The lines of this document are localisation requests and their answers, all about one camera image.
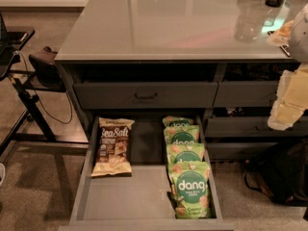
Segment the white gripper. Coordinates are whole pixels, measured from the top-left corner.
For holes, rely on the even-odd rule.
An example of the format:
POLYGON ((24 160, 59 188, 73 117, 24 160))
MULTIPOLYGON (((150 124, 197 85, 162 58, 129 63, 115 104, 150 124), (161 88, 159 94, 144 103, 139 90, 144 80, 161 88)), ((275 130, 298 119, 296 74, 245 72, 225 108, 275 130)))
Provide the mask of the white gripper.
POLYGON ((304 111, 299 108, 308 108, 307 63, 302 63, 295 71, 283 71, 278 83, 277 96, 284 102, 276 100, 273 103, 268 127, 273 130, 284 131, 292 128, 302 117, 304 111))

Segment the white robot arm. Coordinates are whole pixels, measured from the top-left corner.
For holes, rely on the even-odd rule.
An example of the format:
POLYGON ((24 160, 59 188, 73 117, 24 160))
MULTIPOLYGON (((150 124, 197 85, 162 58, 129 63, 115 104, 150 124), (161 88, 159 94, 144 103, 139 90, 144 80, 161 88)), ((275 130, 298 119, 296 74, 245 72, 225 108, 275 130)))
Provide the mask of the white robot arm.
POLYGON ((272 46, 289 47, 290 57, 299 62, 295 71, 284 70, 277 88, 268 127, 286 130, 308 110, 308 4, 269 38, 272 46))

